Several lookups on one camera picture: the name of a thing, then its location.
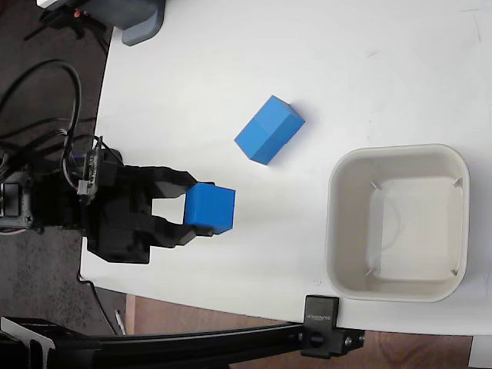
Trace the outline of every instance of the white tabletop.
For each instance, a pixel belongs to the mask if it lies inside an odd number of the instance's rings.
[[[307,294],[336,295],[324,248],[338,159],[355,148],[443,143],[470,169],[464,281],[433,304],[343,299],[338,325],[492,334],[491,9],[453,0],[168,0],[153,39],[129,48],[116,31],[97,134],[127,164],[235,189],[234,229],[152,248],[149,265],[83,251],[82,275],[149,298],[302,321]],[[234,138],[270,95],[306,123],[263,166]],[[179,221],[183,203],[156,201],[155,214]]]

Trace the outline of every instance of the black cable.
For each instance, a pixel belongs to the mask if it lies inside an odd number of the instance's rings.
[[[55,129],[30,141],[27,145],[17,150],[13,154],[13,156],[8,158],[5,163],[2,163],[2,165],[0,165],[0,183],[10,177],[12,173],[22,168],[24,165],[28,164],[26,154],[59,135],[65,136],[67,135],[67,131],[65,129]]]
[[[40,121],[35,121],[34,123],[31,123],[30,125],[26,125],[24,127],[21,127],[15,131],[11,131],[9,133],[5,133],[3,135],[0,135],[0,140],[3,140],[5,138],[10,138],[10,137],[13,137],[13,136],[16,136],[16,135],[19,135],[23,132],[26,132],[30,129],[33,129],[35,127],[38,127],[40,125],[46,125],[48,123],[66,123],[70,121],[69,118],[58,118],[58,117],[52,117],[52,118],[46,118],[46,119],[42,119]],[[90,122],[90,121],[95,121],[95,117],[93,118],[84,118],[84,119],[79,119],[78,121],[80,121],[81,123],[87,123],[87,122]]]
[[[118,335],[118,333],[115,330],[115,327],[113,326],[113,323],[111,323],[111,321],[109,320],[109,317],[102,306],[101,300],[99,300],[98,292],[96,291],[94,284],[91,281],[86,281],[81,279],[80,268],[78,269],[77,272],[77,282],[80,284],[88,284],[91,287],[92,295],[94,296],[95,302],[98,305],[98,308],[101,311],[101,314],[104,317],[106,323],[108,324],[109,329],[111,329],[111,332],[113,332],[114,335]]]
[[[11,84],[7,92],[2,97],[2,100],[0,100],[0,114],[2,113],[5,104],[7,104],[10,97],[12,97],[12,95],[18,90],[18,88],[22,85],[22,83],[24,83],[24,81],[28,79],[31,75],[36,73],[37,71],[40,71],[43,68],[47,68],[47,67],[59,67],[64,71],[66,71],[68,73],[68,76],[70,77],[71,83],[73,84],[75,90],[75,100],[72,109],[71,119],[67,129],[67,136],[65,138],[63,152],[61,153],[61,166],[63,168],[66,168],[67,159],[71,151],[72,141],[75,135],[75,128],[77,127],[78,117],[80,115],[81,103],[82,103],[81,82],[80,82],[80,78],[78,77],[77,71],[74,69],[74,67],[72,67],[66,61],[62,61],[58,59],[43,61],[31,67],[30,69],[22,73],[14,81],[14,83]],[[73,180],[71,179],[70,173],[64,169],[64,174],[67,182],[76,190],[77,186],[74,184]]]
[[[95,35],[95,41],[98,43],[99,47],[101,48],[102,52],[105,53],[105,56],[108,56],[109,53],[109,46],[104,43],[103,40],[101,40],[98,36]]]

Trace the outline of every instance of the white plastic bin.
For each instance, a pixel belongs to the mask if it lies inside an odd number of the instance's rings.
[[[343,297],[434,302],[467,266],[470,175],[446,145],[365,148],[331,174],[327,276]]]

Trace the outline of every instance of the blue block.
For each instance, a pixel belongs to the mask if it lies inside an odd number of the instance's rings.
[[[184,223],[213,228],[220,234],[232,228],[236,191],[197,183],[186,193]]]
[[[303,124],[289,104],[271,96],[235,141],[251,160],[268,164]]]

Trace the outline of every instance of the gray device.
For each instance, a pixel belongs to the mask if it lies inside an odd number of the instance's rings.
[[[123,30],[121,40],[133,46],[154,37],[164,21],[165,0],[57,0],[47,7],[69,6]]]

